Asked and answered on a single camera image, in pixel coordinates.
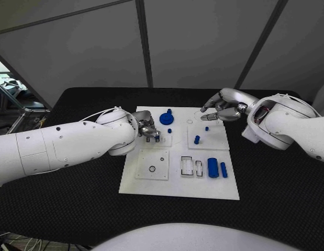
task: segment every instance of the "blue object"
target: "blue object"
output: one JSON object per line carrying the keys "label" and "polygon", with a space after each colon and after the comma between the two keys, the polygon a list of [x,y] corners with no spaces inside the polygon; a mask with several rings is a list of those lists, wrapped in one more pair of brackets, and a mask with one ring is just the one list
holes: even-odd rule
{"label": "blue object", "polygon": [[163,113],[160,116],[159,116],[159,121],[163,125],[167,125],[173,122],[175,118],[173,118],[173,115],[172,115],[172,110],[167,109],[166,113]]}
{"label": "blue object", "polygon": [[196,145],[198,145],[198,143],[199,143],[199,136],[198,136],[198,135],[195,136],[193,143],[195,143]]}
{"label": "blue object", "polygon": [[222,177],[227,178],[227,170],[224,162],[220,163],[220,170],[222,171]]}
{"label": "blue object", "polygon": [[208,162],[208,176],[211,178],[217,178],[220,176],[217,159],[215,158],[208,158],[207,162]]}

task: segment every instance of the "robotic hand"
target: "robotic hand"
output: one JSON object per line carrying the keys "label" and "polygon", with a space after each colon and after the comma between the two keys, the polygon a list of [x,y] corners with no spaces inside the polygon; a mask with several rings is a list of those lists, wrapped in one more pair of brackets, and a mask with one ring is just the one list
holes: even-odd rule
{"label": "robotic hand", "polygon": [[[85,121],[98,113],[95,122]],[[159,136],[149,111],[130,114],[114,107],[98,113],[78,122],[0,136],[0,185],[76,165],[105,151],[126,155],[137,136]]]}
{"label": "robotic hand", "polygon": [[300,99],[276,94],[259,100],[244,92],[224,88],[207,101],[201,112],[211,107],[217,112],[202,115],[201,120],[234,121],[244,113],[246,139],[253,143],[261,141],[279,150],[296,141],[309,157],[324,162],[324,117]]}

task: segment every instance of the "metal frame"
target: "metal frame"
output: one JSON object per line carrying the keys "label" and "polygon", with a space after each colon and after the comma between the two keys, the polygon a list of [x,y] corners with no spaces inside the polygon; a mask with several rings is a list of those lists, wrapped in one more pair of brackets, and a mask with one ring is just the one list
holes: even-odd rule
{"label": "metal frame", "polygon": [[[13,133],[20,125],[22,125],[22,122],[24,120],[24,118],[30,115],[30,113],[36,112],[36,113],[45,113],[45,112],[49,112],[49,110],[30,110],[27,109],[22,104],[20,102],[16,100],[16,98],[13,97],[13,95],[7,92],[7,90],[1,87],[0,85],[0,94],[1,94],[1,103],[0,103],[0,113],[19,113],[19,118],[16,119],[9,131],[7,131],[7,134],[9,133]],[[16,106],[17,110],[14,111],[9,111],[6,109],[6,101],[10,101],[13,103],[13,105]]]}

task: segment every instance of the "black textured table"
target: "black textured table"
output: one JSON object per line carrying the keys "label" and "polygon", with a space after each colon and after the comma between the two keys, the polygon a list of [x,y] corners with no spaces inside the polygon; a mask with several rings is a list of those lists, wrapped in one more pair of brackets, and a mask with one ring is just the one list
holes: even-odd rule
{"label": "black textured table", "polygon": [[[134,112],[136,106],[201,107],[215,92],[71,88],[45,126],[75,122],[113,106],[128,112]],[[259,98],[276,93],[246,92]],[[279,151],[248,142],[241,137],[243,118],[224,125],[240,201],[118,194],[124,156],[105,154],[3,185],[0,230],[95,245],[139,227],[193,222],[256,233],[302,250],[324,250],[324,164],[305,155],[296,144]]]}

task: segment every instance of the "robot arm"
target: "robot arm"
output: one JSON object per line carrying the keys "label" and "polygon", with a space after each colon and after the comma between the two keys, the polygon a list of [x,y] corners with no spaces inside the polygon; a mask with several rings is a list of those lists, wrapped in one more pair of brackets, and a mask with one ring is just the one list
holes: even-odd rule
{"label": "robot arm", "polygon": [[120,108],[95,122],[78,121],[0,136],[0,185],[14,179],[76,165],[98,158],[127,154],[137,134],[159,135],[143,111],[128,114]]}
{"label": "robot arm", "polygon": [[257,100],[241,91],[224,88],[208,100],[201,112],[212,106],[217,112],[201,116],[201,120],[233,121],[244,113],[247,127],[243,137],[279,150],[296,141],[306,154],[324,162],[324,117],[315,117],[316,111],[302,100],[279,94]]}

